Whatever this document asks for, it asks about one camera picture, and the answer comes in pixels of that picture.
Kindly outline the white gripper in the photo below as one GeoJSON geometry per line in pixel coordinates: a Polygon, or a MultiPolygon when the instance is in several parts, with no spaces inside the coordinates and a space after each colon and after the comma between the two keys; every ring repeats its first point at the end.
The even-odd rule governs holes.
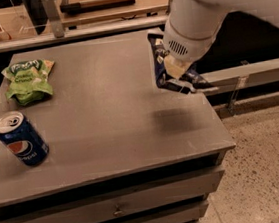
{"type": "Polygon", "coordinates": [[[162,39],[164,48],[170,53],[164,59],[166,78],[168,80],[180,79],[192,62],[204,57],[214,39],[212,36],[203,39],[184,37],[173,28],[170,22],[167,22],[162,39]]]}

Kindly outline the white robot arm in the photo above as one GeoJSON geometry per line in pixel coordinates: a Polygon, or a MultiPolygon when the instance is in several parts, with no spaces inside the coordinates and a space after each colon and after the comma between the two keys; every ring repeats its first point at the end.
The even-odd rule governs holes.
{"type": "Polygon", "coordinates": [[[279,58],[279,0],[170,0],[167,62],[207,73],[279,58]]]}

